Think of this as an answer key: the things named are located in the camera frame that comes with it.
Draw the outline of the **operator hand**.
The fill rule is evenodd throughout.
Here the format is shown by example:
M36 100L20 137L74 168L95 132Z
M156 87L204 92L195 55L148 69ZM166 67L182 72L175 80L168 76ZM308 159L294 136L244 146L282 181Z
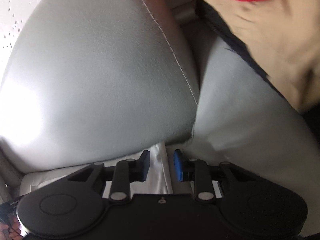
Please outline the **operator hand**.
M11 226L1 222L1 240L22 240L20 222L16 216L12 218Z

